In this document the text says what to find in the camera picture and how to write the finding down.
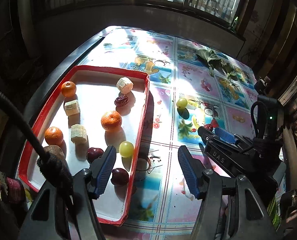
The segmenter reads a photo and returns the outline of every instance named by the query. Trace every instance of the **red date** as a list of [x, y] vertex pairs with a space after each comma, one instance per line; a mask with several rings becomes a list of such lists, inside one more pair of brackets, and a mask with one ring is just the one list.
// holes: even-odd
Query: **red date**
[[114, 104], [116, 106], [125, 106], [129, 101], [129, 98], [127, 95], [122, 95], [115, 99]]

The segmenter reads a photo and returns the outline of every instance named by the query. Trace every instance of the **black handle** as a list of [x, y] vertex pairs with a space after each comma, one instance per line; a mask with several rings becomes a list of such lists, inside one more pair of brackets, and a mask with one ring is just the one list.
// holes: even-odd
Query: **black handle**
[[218, 226], [222, 202], [222, 179], [211, 169], [203, 171], [203, 178], [208, 183], [208, 188], [191, 233], [191, 240], [214, 240]]
[[278, 239], [261, 198], [245, 175], [239, 175], [236, 178], [235, 208], [235, 233], [230, 237], [226, 231], [223, 239]]
[[70, 239], [66, 206], [61, 195], [45, 181], [28, 210], [18, 240]]
[[97, 215], [90, 201], [86, 183], [91, 178], [91, 171], [83, 169], [73, 177], [73, 201], [76, 212], [77, 231], [82, 240], [105, 240]]

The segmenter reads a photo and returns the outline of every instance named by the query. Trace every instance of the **sunlight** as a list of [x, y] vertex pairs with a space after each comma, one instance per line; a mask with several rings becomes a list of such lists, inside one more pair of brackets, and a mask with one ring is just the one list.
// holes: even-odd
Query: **sunlight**
[[188, 80], [176, 79], [175, 88], [184, 94], [188, 94], [188, 95], [195, 94], [195, 89], [192, 87], [191, 83]]
[[125, 40], [132, 36], [133, 34], [127, 33], [127, 30], [122, 28], [110, 32], [101, 44], [95, 47], [79, 65], [124, 67], [126, 63], [136, 58], [136, 52], [133, 48], [122, 50], [116, 48], [123, 46]]

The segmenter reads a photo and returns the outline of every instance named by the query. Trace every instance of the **window frame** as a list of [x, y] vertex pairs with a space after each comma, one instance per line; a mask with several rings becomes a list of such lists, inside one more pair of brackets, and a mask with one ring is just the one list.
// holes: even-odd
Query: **window frame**
[[[240, 15], [242, 13], [242, 9], [247, 6], [245, 4], [246, 0], [240, 0], [237, 6], [234, 19], [239, 17], [239, 22], [242, 21], [240, 19]], [[204, 21], [208, 21], [212, 24], [218, 25], [221, 28], [226, 29], [227, 31], [232, 32], [229, 28], [231, 24], [225, 21], [222, 18], [219, 18], [215, 15], [212, 15], [208, 12], [202, 11], [200, 9], [189, 6], [189, 0], [183, 0], [182, 3], [167, 1], [167, 0], [72, 0], [71, 3], [50, 9], [50, 6], [47, 5], [45, 0], [31, 0], [31, 10], [32, 10], [32, 18], [33, 22], [38, 22], [44, 18], [54, 16], [56, 14], [64, 13], [74, 9], [80, 9], [84, 7], [98, 7], [98, 6], [109, 6], [109, 5], [135, 5], [135, 6], [148, 6], [160, 9], [173, 10], [178, 13], [182, 13], [194, 18], [198, 18]]]

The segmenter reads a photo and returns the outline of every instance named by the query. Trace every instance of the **red tray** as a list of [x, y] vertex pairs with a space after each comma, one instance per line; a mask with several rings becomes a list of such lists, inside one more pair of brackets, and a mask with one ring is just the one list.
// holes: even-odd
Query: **red tray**
[[[134, 88], [128, 94], [129, 103], [119, 109], [122, 115], [122, 129], [111, 136], [101, 127], [100, 119], [105, 112], [115, 110], [114, 100], [119, 96], [116, 83], [121, 77], [132, 80]], [[68, 100], [62, 95], [61, 86], [69, 80], [77, 86], [76, 95], [81, 109], [79, 121], [76, 118], [68, 118], [63, 108], [63, 103]], [[66, 162], [72, 175], [89, 167], [86, 161], [88, 147], [99, 147], [105, 150], [107, 145], [113, 144], [118, 151], [122, 141], [127, 140], [134, 144], [133, 158], [122, 159], [117, 154], [114, 166], [129, 172], [128, 185], [125, 188], [115, 188], [109, 180], [104, 194], [93, 201], [101, 223], [119, 226], [127, 217], [148, 95], [149, 77], [144, 72], [78, 65], [73, 67], [54, 89], [32, 127], [43, 147], [47, 146], [44, 132], [48, 127], [56, 126], [62, 130], [65, 142], [62, 149], [66, 152]], [[70, 140], [70, 127], [75, 123], [80, 123], [86, 128], [88, 142], [85, 145], [75, 146]], [[36, 192], [45, 181], [36, 165], [37, 158], [38, 155], [30, 143], [26, 142], [19, 163], [19, 177]]]

